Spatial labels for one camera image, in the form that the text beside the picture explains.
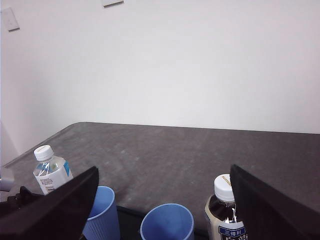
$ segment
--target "light switch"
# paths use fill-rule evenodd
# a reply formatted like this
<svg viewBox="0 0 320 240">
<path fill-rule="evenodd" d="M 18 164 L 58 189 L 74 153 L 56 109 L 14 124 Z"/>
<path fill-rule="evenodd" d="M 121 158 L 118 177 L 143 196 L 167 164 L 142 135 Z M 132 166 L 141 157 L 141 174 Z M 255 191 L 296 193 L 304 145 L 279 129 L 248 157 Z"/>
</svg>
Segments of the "light switch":
<svg viewBox="0 0 320 240">
<path fill-rule="evenodd" d="M 9 32 L 20 28 L 11 7 L 2 9 L 1 15 L 3 23 Z"/>
<path fill-rule="evenodd" d="M 105 8 L 112 5 L 121 4 L 123 2 L 124 0 L 101 0 L 102 6 L 104 6 Z"/>
</svg>

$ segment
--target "plastic bottle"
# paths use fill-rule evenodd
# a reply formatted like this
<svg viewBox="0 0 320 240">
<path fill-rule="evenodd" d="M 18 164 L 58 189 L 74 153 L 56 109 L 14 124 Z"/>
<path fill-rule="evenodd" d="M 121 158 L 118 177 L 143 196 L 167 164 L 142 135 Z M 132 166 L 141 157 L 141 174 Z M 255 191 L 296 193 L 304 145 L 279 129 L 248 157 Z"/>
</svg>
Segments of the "plastic bottle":
<svg viewBox="0 0 320 240">
<path fill-rule="evenodd" d="M 38 147 L 34 150 L 34 155 L 38 165 L 33 175 L 45 195 L 74 178 L 69 163 L 62 157 L 54 156 L 49 145 Z"/>
<path fill-rule="evenodd" d="M 214 195 L 204 208 L 210 240 L 247 240 L 248 234 L 237 213 L 229 174 L 214 180 Z"/>
</svg>

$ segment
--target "blue cup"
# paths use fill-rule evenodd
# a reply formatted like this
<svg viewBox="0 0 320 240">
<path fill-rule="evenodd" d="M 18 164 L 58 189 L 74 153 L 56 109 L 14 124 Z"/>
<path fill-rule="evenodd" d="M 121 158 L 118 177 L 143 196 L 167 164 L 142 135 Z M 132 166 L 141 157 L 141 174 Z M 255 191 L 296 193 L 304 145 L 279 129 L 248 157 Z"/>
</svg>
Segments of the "blue cup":
<svg viewBox="0 0 320 240">
<path fill-rule="evenodd" d="M 83 235 L 87 240 L 120 240 L 115 192 L 110 187 L 98 186 Z"/>
<path fill-rule="evenodd" d="M 194 218 L 184 206 L 167 203 L 152 209 L 143 219 L 143 240 L 194 240 Z"/>
</svg>

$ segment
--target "gray table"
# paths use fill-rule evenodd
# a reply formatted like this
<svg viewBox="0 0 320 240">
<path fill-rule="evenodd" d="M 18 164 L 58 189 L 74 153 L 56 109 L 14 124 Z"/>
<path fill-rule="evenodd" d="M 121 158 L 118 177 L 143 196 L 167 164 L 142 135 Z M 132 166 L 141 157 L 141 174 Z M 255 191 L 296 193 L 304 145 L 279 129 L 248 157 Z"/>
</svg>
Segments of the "gray table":
<svg viewBox="0 0 320 240">
<path fill-rule="evenodd" d="M 69 161 L 74 176 L 97 166 L 99 184 L 115 190 L 118 205 L 148 212 L 179 203 L 201 229 L 213 180 L 231 164 L 320 212 L 320 134 L 79 122 L 7 164 L 16 180 L 9 195 L 22 185 L 41 193 L 33 150 L 44 144 Z"/>
</svg>

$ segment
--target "white bottle cap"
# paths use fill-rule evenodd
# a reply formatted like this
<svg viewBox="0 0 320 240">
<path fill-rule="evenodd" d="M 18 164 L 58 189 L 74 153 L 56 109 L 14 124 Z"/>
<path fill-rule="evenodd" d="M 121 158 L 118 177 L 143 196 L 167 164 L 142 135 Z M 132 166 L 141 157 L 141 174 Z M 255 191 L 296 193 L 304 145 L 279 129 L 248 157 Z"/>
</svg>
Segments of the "white bottle cap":
<svg viewBox="0 0 320 240">
<path fill-rule="evenodd" d="M 43 145 L 34 150 L 34 155 L 37 161 L 45 161 L 54 155 L 54 151 L 49 145 Z"/>
<path fill-rule="evenodd" d="M 215 178 L 214 194 L 221 201 L 224 201 L 224 202 L 235 201 L 234 193 L 232 192 L 229 174 L 222 174 Z"/>
</svg>

